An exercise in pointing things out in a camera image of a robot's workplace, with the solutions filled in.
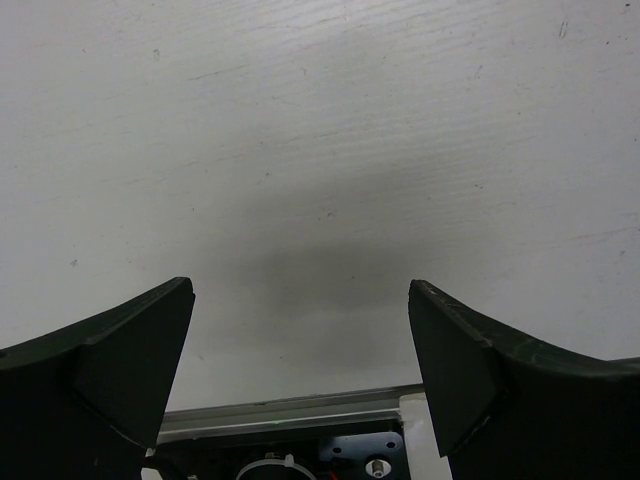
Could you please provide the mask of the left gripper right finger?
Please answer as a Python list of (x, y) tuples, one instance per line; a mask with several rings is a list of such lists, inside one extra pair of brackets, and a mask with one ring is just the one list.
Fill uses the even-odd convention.
[(639, 362), (539, 340), (424, 280), (408, 314), (438, 451), (456, 479), (635, 479)]

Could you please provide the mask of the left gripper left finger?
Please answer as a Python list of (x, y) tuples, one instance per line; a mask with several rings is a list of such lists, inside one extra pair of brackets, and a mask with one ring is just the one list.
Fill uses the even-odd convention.
[(176, 277), (3, 349), (2, 478), (140, 478), (194, 303), (191, 280)]

